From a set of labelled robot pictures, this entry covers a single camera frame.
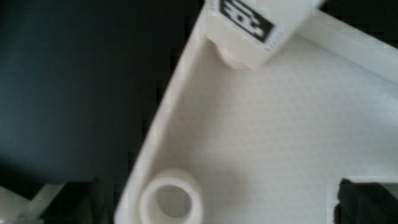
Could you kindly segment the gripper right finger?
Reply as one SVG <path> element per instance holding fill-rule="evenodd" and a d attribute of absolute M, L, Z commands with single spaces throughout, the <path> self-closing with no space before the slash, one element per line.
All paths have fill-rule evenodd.
<path fill-rule="evenodd" d="M 341 180 L 333 224 L 398 224 L 398 197 L 380 183 Z"/>

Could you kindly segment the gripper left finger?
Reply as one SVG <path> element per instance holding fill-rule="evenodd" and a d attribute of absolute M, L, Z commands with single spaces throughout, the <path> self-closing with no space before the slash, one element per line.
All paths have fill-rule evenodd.
<path fill-rule="evenodd" d="M 110 224 L 99 179 L 46 184 L 7 224 Z"/>

